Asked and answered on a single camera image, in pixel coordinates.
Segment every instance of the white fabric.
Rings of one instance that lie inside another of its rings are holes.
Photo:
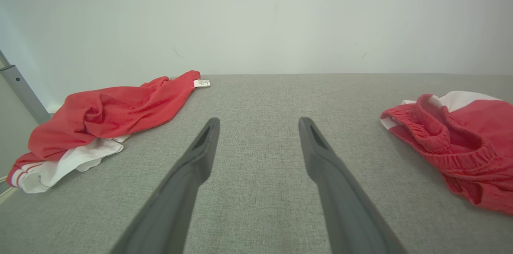
[[[437,97],[432,95],[429,98],[429,102],[438,108],[442,108],[443,106],[447,106],[447,110],[449,112],[457,111],[461,108],[464,108],[475,101],[501,101],[501,99],[497,99],[495,97],[491,97],[489,95],[474,93],[474,92],[466,92],[466,91],[452,91],[449,92],[442,97]],[[401,104],[414,104],[416,101],[404,100]],[[381,124],[387,129],[393,128],[397,125],[400,125],[398,121],[395,121],[391,117],[387,117],[385,119],[381,119]]]
[[[118,143],[130,135],[112,139],[97,138],[88,145],[69,149],[59,161],[45,161],[22,166],[12,177],[13,185],[27,193],[45,192],[62,177],[73,170],[84,172],[101,163],[101,159],[121,152],[123,145]]]
[[[390,130],[390,128],[399,125],[399,123],[394,121],[391,117],[381,119],[381,124],[383,124],[383,127],[385,127],[387,130]]]
[[[490,97],[489,95],[465,91],[452,91],[440,97],[442,105],[447,106],[449,112],[457,111],[479,100],[501,101],[501,99]]]

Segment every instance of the metal pole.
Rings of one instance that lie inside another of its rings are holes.
[[[4,77],[5,81],[11,86],[14,93],[18,96],[23,105],[27,108],[29,113],[34,119],[42,124],[51,119],[50,114],[46,111],[41,101],[32,91],[27,81],[23,78],[22,74],[18,71],[15,65],[9,64],[5,58],[2,50],[0,50],[0,74]]]
[[[2,53],[2,50],[0,50],[0,64],[2,64],[2,68],[10,66],[9,62],[7,62],[7,59],[4,56],[4,53]]]

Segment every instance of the clothing tag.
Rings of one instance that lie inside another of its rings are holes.
[[[210,87],[210,81],[207,79],[195,79],[194,88],[198,87]]]

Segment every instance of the red garment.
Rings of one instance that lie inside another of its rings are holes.
[[[7,182],[28,169],[23,165],[59,161],[66,150],[84,146],[97,137],[113,138],[147,130],[170,121],[194,91],[200,72],[176,79],[160,77],[140,87],[114,87],[69,95],[50,121],[30,135],[31,153],[16,160]]]
[[[511,104],[456,91],[440,98],[422,95],[416,103],[386,110],[381,119],[440,171],[451,192],[513,214]]]

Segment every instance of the gray fabric surface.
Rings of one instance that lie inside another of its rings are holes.
[[[451,90],[513,102],[513,77],[476,75],[213,75],[170,122],[123,152],[72,172],[44,194],[0,205],[4,254],[108,253],[210,117],[220,119],[210,179],[198,192],[187,254],[328,254],[317,187],[297,119],[311,117],[413,254],[505,254],[513,217],[451,194],[438,172],[389,134],[379,115],[403,99]]]

